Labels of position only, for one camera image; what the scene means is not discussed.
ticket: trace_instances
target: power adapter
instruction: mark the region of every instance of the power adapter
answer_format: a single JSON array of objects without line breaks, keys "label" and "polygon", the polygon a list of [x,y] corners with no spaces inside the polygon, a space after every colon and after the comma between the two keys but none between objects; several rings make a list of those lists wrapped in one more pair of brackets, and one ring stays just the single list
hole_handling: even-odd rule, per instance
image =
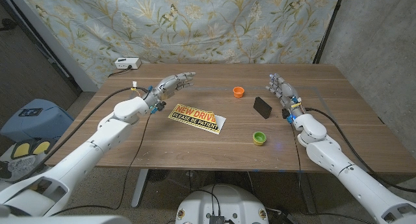
[{"label": "power adapter", "polygon": [[138,69],[142,64],[139,58],[117,58],[114,62],[117,69],[127,69],[131,65],[131,69]]}]

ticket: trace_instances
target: floral curtain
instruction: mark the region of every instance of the floral curtain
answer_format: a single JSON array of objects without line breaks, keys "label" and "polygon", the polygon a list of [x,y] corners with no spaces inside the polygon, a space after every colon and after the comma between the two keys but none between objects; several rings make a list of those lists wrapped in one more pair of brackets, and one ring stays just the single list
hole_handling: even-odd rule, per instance
[{"label": "floral curtain", "polygon": [[100,87],[118,57],[312,63],[337,0],[26,0]]}]

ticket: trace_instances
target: wire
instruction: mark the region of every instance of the wire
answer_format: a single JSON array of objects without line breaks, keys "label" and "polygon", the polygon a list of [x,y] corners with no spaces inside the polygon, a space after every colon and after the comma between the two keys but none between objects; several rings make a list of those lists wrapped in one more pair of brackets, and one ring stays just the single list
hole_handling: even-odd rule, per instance
[{"label": "wire", "polygon": [[299,163],[299,171],[298,171],[298,189],[300,192],[300,171],[301,171],[301,166],[300,166],[300,156],[299,156],[299,150],[298,150],[298,144],[297,144],[297,139],[296,139],[296,134],[294,133],[294,126],[291,123],[291,128],[292,128],[292,133],[293,133],[293,138],[294,138],[294,146],[296,147],[296,154],[298,155],[298,163]]},{"label": "wire", "polygon": [[254,195],[255,194],[255,192],[254,192],[254,186],[253,186],[252,177],[250,176],[250,172],[247,171],[247,175],[248,175],[248,178],[250,180],[250,184],[252,185],[252,191],[253,191],[253,195]]},{"label": "wire", "polygon": [[362,219],[359,219],[359,218],[355,218],[355,217],[351,217],[351,216],[347,216],[347,215],[343,215],[343,214],[332,214],[332,213],[304,214],[302,211],[301,211],[301,213],[303,215],[308,215],[308,216],[337,216],[337,217],[342,217],[342,218],[354,219],[356,221],[360,221],[360,222],[363,222],[363,223],[374,224],[370,221],[365,221],[365,220],[362,220]]},{"label": "wire", "polygon": [[190,171],[188,171],[189,175],[189,193],[192,193],[192,183],[190,182]]},{"label": "wire", "polygon": [[[294,137],[294,145],[295,145],[295,147],[296,147],[296,152],[297,152],[297,154],[298,154],[298,162],[299,162],[299,172],[298,172],[298,192],[299,192],[299,194],[302,196],[302,192],[300,191],[300,170],[301,170],[301,166],[300,166],[299,150],[298,150],[298,144],[297,144],[296,134],[294,133],[294,130],[295,130],[295,129],[294,129],[293,124],[291,124],[291,127],[292,127],[292,133],[293,133],[293,137]],[[281,211],[280,211],[280,210],[274,210],[274,209],[267,208],[267,207],[265,207],[265,208],[266,208],[266,209],[269,209],[269,210],[273,210],[273,211],[275,211],[275,212],[280,212],[280,213],[281,213]],[[371,222],[369,222],[369,221],[365,221],[365,220],[362,220],[362,219],[359,219],[359,218],[355,218],[355,217],[352,217],[352,216],[347,216],[347,215],[342,215],[342,214],[319,213],[319,212],[314,213],[314,214],[305,214],[305,213],[303,213],[300,209],[299,209],[299,212],[300,212],[301,214],[303,214],[303,215],[309,215],[309,216],[321,216],[321,215],[328,215],[328,216],[339,216],[339,217],[343,217],[343,218],[354,219],[354,220],[356,220],[356,221],[361,221],[361,222],[368,223],[368,224],[373,224],[373,223],[371,223]]]},{"label": "wire", "polygon": [[213,195],[214,195],[214,187],[215,187],[215,185],[216,185],[216,181],[214,183],[213,189],[211,190],[211,201],[213,202],[213,215],[214,216],[215,216],[215,214],[214,214],[214,199],[213,199]]},{"label": "wire", "polygon": [[367,165],[367,163],[365,163],[365,161],[358,155],[357,151],[352,147],[351,143],[348,141],[348,139],[346,138],[344,132],[341,130],[341,128],[338,126],[338,123],[335,122],[335,120],[333,118],[331,118],[331,116],[327,115],[325,112],[322,112],[320,110],[317,110],[315,108],[305,108],[306,111],[315,111],[318,112],[319,114],[324,115],[325,117],[327,117],[329,120],[331,120],[331,122],[337,127],[339,133],[341,134],[341,136],[343,137],[344,141],[346,142],[347,146],[351,149],[351,152],[358,158],[358,160],[372,173],[372,175],[377,179],[377,180],[381,180],[382,182],[397,188],[399,190],[405,191],[405,192],[413,192],[416,193],[416,189],[411,189],[411,188],[404,188],[402,186],[398,186],[396,184],[393,184],[383,178],[381,178],[381,176],[379,176],[373,169],[371,169],[371,167],[369,165]]},{"label": "wire", "polygon": [[211,197],[213,196],[213,197],[215,197],[215,199],[216,199],[216,203],[218,204],[218,215],[220,215],[221,214],[221,209],[220,209],[220,202],[218,201],[218,198],[216,198],[216,195],[214,195],[214,193],[212,193],[212,192],[208,192],[208,191],[205,191],[205,190],[201,190],[201,189],[198,189],[198,190],[195,190],[195,192],[206,192],[206,193],[209,193],[209,194],[211,194]]},{"label": "wire", "polygon": [[[149,91],[145,88],[142,87],[136,87],[140,90],[142,90],[145,93],[148,93]],[[85,118],[78,124],[78,126],[76,126],[76,128],[74,128],[71,133],[69,133],[69,135],[67,137],[65,137],[65,139],[63,139],[63,141],[58,144],[51,152],[49,152],[48,154],[46,154],[45,158],[39,162],[39,164],[37,166],[35,166],[28,174],[22,176],[20,179],[12,181],[11,183],[17,183],[20,182],[22,180],[25,180],[27,178],[29,178],[30,176],[32,176],[39,168],[41,168],[44,163],[49,160],[77,131],[78,129],[87,121],[87,119],[101,106],[103,105],[108,99],[110,99],[113,95],[116,95],[117,93],[126,91],[126,90],[130,90],[131,88],[122,88],[121,90],[115,91],[112,94],[108,95],[106,98],[104,98],[104,100],[102,100],[102,102],[100,102],[93,110],[91,110],[91,112],[85,116]]]},{"label": "wire", "polygon": [[265,207],[265,209],[268,209],[268,210],[271,210],[271,211],[275,211],[275,212],[277,212],[278,214],[281,214],[281,210],[276,210],[276,209],[274,209],[274,208],[267,208],[267,207]]},{"label": "wire", "polygon": [[126,71],[130,70],[131,68],[132,68],[132,66],[131,66],[131,65],[129,65],[127,68],[125,68],[125,69],[124,69],[124,70],[122,70],[122,71],[118,71],[118,72],[111,73],[108,77],[110,77],[110,76],[112,76],[112,75],[117,75],[117,74],[120,74],[120,73],[126,72]]},{"label": "wire", "polygon": [[56,212],[56,213],[52,214],[51,216],[55,216],[55,215],[61,214],[61,213],[63,213],[63,212],[66,212],[66,211],[69,211],[69,210],[78,209],[78,208],[106,208],[106,209],[109,209],[109,210],[117,210],[117,209],[119,209],[119,208],[120,208],[120,206],[122,205],[123,197],[124,197],[125,184],[126,184],[126,182],[127,182],[128,174],[129,174],[129,172],[130,172],[131,165],[132,165],[132,164],[133,164],[133,162],[135,161],[135,158],[136,158],[136,156],[137,156],[137,154],[138,154],[138,151],[140,150],[140,146],[142,146],[143,139],[144,139],[144,133],[146,132],[146,128],[147,128],[147,126],[148,126],[150,116],[151,116],[151,114],[149,115],[149,118],[148,118],[148,120],[146,121],[146,125],[144,126],[144,131],[143,131],[143,135],[142,135],[142,140],[140,141],[140,145],[138,146],[138,149],[137,149],[137,151],[136,151],[136,155],[135,155],[135,157],[133,158],[133,160],[130,162],[129,168],[127,169],[127,172],[125,173],[124,183],[123,183],[123,190],[122,190],[122,197],[120,198],[120,202],[118,203],[118,206],[117,206],[116,208],[113,208],[113,207],[103,206],[103,205],[80,205],[80,206],[75,206],[75,207],[71,207],[71,208],[66,208],[66,209],[64,209],[64,210],[61,210],[61,211],[59,211],[59,212]]}]

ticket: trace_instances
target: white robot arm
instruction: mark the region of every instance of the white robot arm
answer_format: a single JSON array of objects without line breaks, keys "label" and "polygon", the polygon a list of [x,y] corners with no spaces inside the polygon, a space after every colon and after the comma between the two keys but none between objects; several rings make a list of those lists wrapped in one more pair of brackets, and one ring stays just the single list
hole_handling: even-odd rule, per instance
[{"label": "white robot arm", "polygon": [[99,122],[97,132],[85,143],[45,173],[22,180],[0,192],[0,204],[14,216],[50,216],[62,210],[73,189],[98,163],[103,155],[130,136],[137,114],[162,110],[164,100],[176,91],[192,86],[195,72],[163,79],[142,99],[135,97],[118,103],[114,112]]},{"label": "white robot arm", "polygon": [[416,223],[416,204],[391,193],[376,179],[355,165],[328,136],[326,128],[311,114],[305,114],[296,90],[278,74],[270,75],[270,90],[279,97],[287,120],[302,131],[297,139],[306,147],[308,157],[335,175],[364,206],[377,223]]}]

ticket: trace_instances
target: small cup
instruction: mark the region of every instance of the small cup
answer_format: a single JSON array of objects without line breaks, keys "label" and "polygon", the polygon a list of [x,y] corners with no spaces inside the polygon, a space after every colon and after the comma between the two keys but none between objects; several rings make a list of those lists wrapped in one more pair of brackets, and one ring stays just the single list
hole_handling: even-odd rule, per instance
[{"label": "small cup", "polygon": [[266,142],[266,135],[263,132],[255,132],[253,134],[253,143],[257,146],[262,146]]},{"label": "small cup", "polygon": [[233,89],[233,92],[234,92],[234,97],[236,97],[236,98],[241,98],[241,97],[242,97],[242,94],[244,93],[244,88],[241,88],[241,87],[235,87],[235,88]]}]

